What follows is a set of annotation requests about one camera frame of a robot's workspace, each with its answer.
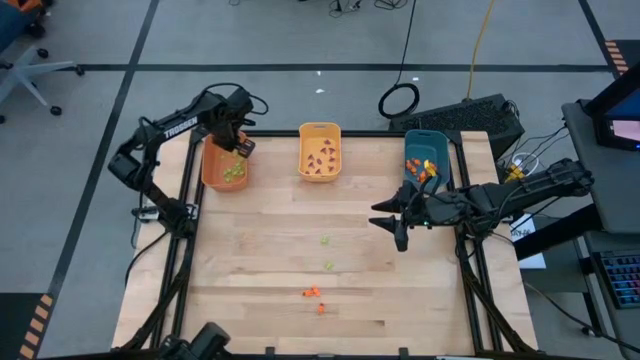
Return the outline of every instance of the orange basket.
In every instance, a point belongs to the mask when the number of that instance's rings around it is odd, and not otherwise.
[[[239,132],[240,138],[244,139],[244,133]],[[241,175],[225,174],[226,171],[233,171],[236,167]],[[218,192],[238,191],[247,187],[249,179],[249,167],[247,159],[230,153],[213,143],[212,135],[204,139],[204,150],[202,152],[202,182],[212,187]]]
[[[329,182],[342,170],[340,126],[334,123],[306,123],[300,126],[298,172],[310,182]]]

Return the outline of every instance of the orange and black hazard tape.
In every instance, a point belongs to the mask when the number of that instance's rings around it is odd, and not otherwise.
[[[44,331],[51,318],[53,298],[44,294],[40,298],[40,303],[36,305],[33,318],[29,324],[27,333],[24,335],[24,343],[20,347],[20,359],[35,359],[42,344]]]

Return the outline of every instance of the computer monitor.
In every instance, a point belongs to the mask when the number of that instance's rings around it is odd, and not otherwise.
[[[598,144],[640,151],[640,64],[586,104]]]

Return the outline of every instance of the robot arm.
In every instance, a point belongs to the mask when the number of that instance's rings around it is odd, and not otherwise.
[[[169,198],[153,183],[152,173],[159,164],[157,155],[160,146],[196,126],[203,126],[214,135],[214,143],[227,151],[237,149],[246,158],[255,147],[255,143],[238,135],[242,125],[255,125],[252,120],[245,119],[253,110],[251,94],[238,87],[229,98],[225,98],[207,91],[213,86],[216,85],[205,88],[189,106],[171,115],[154,122],[145,119],[146,124],[141,119],[140,127],[120,145],[108,165],[109,171],[118,180],[130,189],[141,192],[157,206],[158,221],[178,237],[189,236],[193,232],[193,222],[184,204]],[[142,161],[132,155],[138,150],[143,152]]]
[[[592,184],[591,173],[579,162],[569,159],[522,180],[474,185],[427,198],[405,181],[393,198],[371,207],[400,213],[400,220],[391,216],[372,218],[369,222],[393,233],[398,251],[406,251],[408,227],[463,224],[473,237],[486,237],[500,219],[552,197],[585,196]]]

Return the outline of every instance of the wooden table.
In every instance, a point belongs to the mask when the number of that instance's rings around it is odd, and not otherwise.
[[[471,182],[496,181],[486,133],[462,138]],[[400,347],[412,355],[473,354],[453,229],[412,230],[409,251],[398,253],[393,236],[367,221],[388,215],[371,205],[401,184],[402,138],[344,138],[342,172],[327,184],[300,179],[297,138],[254,140],[249,186],[237,193],[205,191],[183,338],[191,340],[214,321],[231,335],[228,350],[236,353],[262,354],[274,346],[278,354],[392,355]],[[169,196],[178,195],[187,147],[184,135],[161,149],[155,181]],[[459,186],[453,146],[450,151]],[[162,231],[158,224],[143,225],[138,249]],[[506,227],[496,231],[509,236]],[[321,243],[323,235],[329,244]],[[167,248],[168,240],[131,272],[114,346],[129,340],[155,306]],[[496,305],[537,347],[513,247],[489,238],[484,249]],[[327,262],[334,264],[330,271]],[[314,284],[321,298],[301,296]],[[320,302],[322,316],[316,314]],[[490,349],[486,313],[477,304]],[[165,331],[172,317],[170,309]]]

